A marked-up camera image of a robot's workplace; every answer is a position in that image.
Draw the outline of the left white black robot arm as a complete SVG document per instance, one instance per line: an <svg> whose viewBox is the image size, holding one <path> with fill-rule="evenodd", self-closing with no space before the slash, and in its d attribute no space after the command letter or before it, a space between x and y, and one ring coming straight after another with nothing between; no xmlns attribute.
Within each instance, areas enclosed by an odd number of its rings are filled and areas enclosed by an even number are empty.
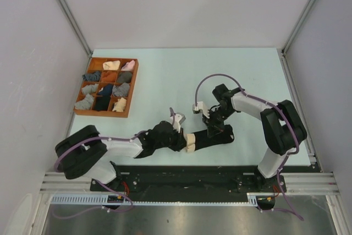
<svg viewBox="0 0 352 235"><path fill-rule="evenodd" d="M122 178L117 173L117 156L141 159L162 148L180 151L186 147L183 129L161 121L152 129L143 130L131 138L100 136L94 125L87 125L55 147L54 169L66 179L89 177L101 182L108 190L117 190Z"/></svg>

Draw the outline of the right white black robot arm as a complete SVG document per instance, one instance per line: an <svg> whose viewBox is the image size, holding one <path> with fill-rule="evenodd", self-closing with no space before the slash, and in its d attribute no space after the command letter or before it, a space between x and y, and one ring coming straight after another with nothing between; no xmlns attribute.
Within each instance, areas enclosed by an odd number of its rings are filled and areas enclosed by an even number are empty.
<svg viewBox="0 0 352 235"><path fill-rule="evenodd" d="M212 93L218 101L214 110L201 101L194 105L194 112L202 113L208 137L224 133L224 121L234 113L243 112L261 122L267 150L255 170L254 186L261 192L268 191L275 180L280 180L279 173L288 158L299 152L300 144L307 138L295 106L289 100L261 99L242 88L229 90L224 84L216 86Z"/></svg>

